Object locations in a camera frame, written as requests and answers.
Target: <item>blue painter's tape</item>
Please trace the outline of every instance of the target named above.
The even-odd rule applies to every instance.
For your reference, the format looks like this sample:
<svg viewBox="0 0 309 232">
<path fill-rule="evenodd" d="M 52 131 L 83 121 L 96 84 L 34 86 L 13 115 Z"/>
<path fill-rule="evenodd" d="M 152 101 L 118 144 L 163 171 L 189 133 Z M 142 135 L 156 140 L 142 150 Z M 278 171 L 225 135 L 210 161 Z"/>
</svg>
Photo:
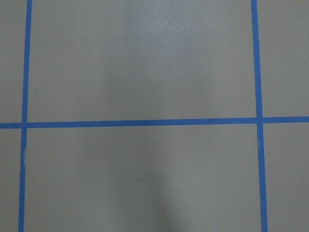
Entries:
<svg viewBox="0 0 309 232">
<path fill-rule="evenodd" d="M 295 117 L 264 117 L 264 123 L 301 123 L 309 122 L 309 116 L 295 116 Z"/>
<path fill-rule="evenodd" d="M 0 129 L 20 129 L 21 123 L 0 123 Z"/>
<path fill-rule="evenodd" d="M 261 229 L 268 231 L 267 225 L 267 196 L 266 196 L 266 174 L 264 156 L 264 132 L 263 132 L 263 104 L 262 104 L 262 80 L 260 64 L 259 25 L 257 0 L 251 0 L 252 30 L 253 30 L 253 57 L 254 57 L 254 79 L 255 79 L 255 102 L 256 102 L 256 131 L 258 142 L 258 165 L 260 185 L 260 208 Z"/>
<path fill-rule="evenodd" d="M 28 128 L 138 127 L 138 126 L 220 125 L 220 124 L 255 124 L 255 123 L 256 123 L 255 117 L 247 117 L 247 118 L 161 119 L 161 120 L 81 121 L 81 122 L 29 122 Z"/>
<path fill-rule="evenodd" d="M 26 146 L 27 146 L 28 83 L 29 83 L 29 61 L 30 61 L 31 11 L 32 11 L 32 0 L 27 0 L 25 53 L 24 53 L 24 77 L 23 77 L 23 99 L 22 99 L 22 120 L 21 120 L 18 232 L 24 231 L 24 221 L 25 221 L 25 179 L 26 179 L 25 155 L 26 155 Z"/>
</svg>

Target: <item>floor tile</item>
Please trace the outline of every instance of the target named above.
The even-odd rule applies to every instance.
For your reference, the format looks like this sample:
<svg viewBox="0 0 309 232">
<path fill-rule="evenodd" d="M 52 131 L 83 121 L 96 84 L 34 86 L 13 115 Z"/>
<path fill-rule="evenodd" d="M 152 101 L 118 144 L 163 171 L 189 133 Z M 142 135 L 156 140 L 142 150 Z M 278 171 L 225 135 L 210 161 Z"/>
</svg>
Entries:
<svg viewBox="0 0 309 232">
<path fill-rule="evenodd" d="M 1 1 L 0 123 L 21 121 L 26 1 Z"/>
<path fill-rule="evenodd" d="M 247 0 L 34 0 L 30 121 L 255 116 Z"/>
<path fill-rule="evenodd" d="M 309 228 L 309 125 L 265 125 L 269 232 Z"/>
<path fill-rule="evenodd" d="M 0 231 L 17 231 L 20 130 L 0 130 Z"/>
<path fill-rule="evenodd" d="M 259 1 L 265 116 L 309 115 L 309 2 Z"/>
<path fill-rule="evenodd" d="M 25 232 L 259 232 L 255 125 L 30 129 Z"/>
</svg>

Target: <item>gray surface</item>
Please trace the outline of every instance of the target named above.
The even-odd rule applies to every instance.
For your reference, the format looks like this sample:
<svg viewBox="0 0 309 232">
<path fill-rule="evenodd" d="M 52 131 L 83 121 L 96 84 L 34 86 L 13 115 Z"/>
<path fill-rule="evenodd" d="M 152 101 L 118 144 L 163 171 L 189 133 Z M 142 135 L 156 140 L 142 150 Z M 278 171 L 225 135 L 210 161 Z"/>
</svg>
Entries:
<svg viewBox="0 0 309 232">
<path fill-rule="evenodd" d="M 309 116 L 309 1 L 260 0 L 264 116 Z"/>
<path fill-rule="evenodd" d="M 248 0 L 34 0 L 29 121 L 255 116 Z"/>
<path fill-rule="evenodd" d="M 259 232 L 255 125 L 30 129 L 25 232 Z"/>
<path fill-rule="evenodd" d="M 0 1 L 0 123 L 21 121 L 26 1 Z"/>
<path fill-rule="evenodd" d="M 309 228 L 309 125 L 265 125 L 270 232 Z"/>
<path fill-rule="evenodd" d="M 0 130 L 0 231 L 17 231 L 20 130 Z"/>
</svg>

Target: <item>gray square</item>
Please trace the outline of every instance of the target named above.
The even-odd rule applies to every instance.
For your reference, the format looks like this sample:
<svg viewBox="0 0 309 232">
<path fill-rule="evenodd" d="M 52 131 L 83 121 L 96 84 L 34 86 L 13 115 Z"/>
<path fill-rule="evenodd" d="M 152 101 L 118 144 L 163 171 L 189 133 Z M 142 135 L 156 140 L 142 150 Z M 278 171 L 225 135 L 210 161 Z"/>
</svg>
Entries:
<svg viewBox="0 0 309 232">
<path fill-rule="evenodd" d="M 259 1 L 265 116 L 309 115 L 309 2 Z"/>
<path fill-rule="evenodd" d="M 20 130 L 0 130 L 0 231 L 17 231 Z"/>
<path fill-rule="evenodd" d="M 265 125 L 269 232 L 309 228 L 309 125 Z"/>
<path fill-rule="evenodd" d="M 260 232 L 255 125 L 30 129 L 25 232 Z"/>
<path fill-rule="evenodd" d="M 30 121 L 255 116 L 248 0 L 34 0 Z"/>
<path fill-rule="evenodd" d="M 21 121 L 26 1 L 0 5 L 0 123 Z"/>
</svg>

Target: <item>gray floor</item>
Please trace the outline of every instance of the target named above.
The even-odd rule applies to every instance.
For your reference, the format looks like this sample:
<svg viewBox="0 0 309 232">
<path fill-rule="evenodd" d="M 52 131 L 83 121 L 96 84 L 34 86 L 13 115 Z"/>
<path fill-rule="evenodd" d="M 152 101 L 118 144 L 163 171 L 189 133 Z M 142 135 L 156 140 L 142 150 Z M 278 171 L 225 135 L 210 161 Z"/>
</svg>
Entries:
<svg viewBox="0 0 309 232">
<path fill-rule="evenodd" d="M 264 116 L 308 116 L 309 2 L 259 1 Z M 26 1 L 0 0 L 0 123 Z M 28 121 L 255 117 L 248 0 L 34 0 Z M 269 232 L 309 227 L 309 124 L 265 124 Z M 0 130 L 17 231 L 20 130 Z M 25 232 L 260 232 L 256 125 L 28 129 Z"/>
</svg>

